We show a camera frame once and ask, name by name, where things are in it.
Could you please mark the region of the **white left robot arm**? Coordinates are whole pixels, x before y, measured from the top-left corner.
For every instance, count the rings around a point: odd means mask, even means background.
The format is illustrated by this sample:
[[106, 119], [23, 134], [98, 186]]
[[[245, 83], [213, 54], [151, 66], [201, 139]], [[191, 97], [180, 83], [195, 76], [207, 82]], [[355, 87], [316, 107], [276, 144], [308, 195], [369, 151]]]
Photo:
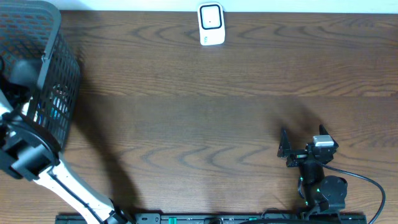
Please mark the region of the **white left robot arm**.
[[94, 190], [70, 167], [63, 155], [74, 99], [54, 89], [39, 100], [39, 110], [23, 113], [30, 96], [1, 94], [1, 169], [15, 179], [26, 179], [57, 194], [87, 223], [134, 223], [114, 202]]

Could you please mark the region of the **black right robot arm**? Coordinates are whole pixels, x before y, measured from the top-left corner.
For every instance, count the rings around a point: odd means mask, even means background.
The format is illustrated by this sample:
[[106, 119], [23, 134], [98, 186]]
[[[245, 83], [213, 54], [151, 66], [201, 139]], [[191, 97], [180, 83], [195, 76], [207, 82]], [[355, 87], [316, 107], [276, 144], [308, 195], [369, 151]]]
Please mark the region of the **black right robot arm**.
[[286, 130], [280, 132], [277, 156], [286, 159], [287, 167], [299, 169], [298, 192], [307, 206], [300, 215], [305, 220], [319, 220], [326, 215], [337, 216], [345, 208], [347, 181], [335, 175], [326, 176], [323, 170], [333, 160], [338, 147], [323, 125], [319, 125], [319, 134], [303, 149], [294, 149]]

